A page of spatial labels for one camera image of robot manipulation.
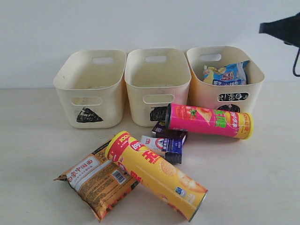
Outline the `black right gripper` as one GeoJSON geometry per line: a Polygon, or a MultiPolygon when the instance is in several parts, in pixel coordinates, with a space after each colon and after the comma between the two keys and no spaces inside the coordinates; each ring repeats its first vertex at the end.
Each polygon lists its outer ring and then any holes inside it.
{"type": "Polygon", "coordinates": [[[260,24],[259,33],[277,38],[287,45],[300,46],[300,14],[260,24]]]}

